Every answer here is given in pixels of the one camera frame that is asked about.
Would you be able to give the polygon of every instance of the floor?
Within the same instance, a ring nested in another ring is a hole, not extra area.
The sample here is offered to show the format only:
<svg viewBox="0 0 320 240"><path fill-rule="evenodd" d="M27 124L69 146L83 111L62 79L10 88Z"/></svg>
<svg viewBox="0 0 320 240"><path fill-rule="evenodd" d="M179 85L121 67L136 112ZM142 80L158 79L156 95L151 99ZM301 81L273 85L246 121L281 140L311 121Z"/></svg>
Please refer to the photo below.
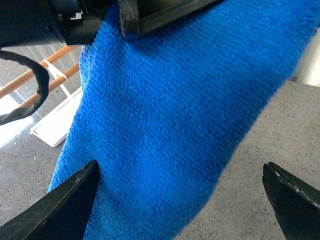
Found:
<svg viewBox="0 0 320 240"><path fill-rule="evenodd" d="M45 54L34 54L33 59L41 61L61 47L44 47ZM64 64L59 63L60 69L66 70L77 61L77 51ZM17 66L3 62L0 66L1 79L9 81L23 73ZM67 87L75 90L79 84L78 75ZM30 95L24 94L14 100L23 101ZM62 146L50 147L29 131L64 98L57 89L20 131L0 142L0 225L46 194ZM262 167L273 161L320 189L319 103L319 87L287 82L238 147L207 206L176 239L285 240L264 192Z"/></svg>

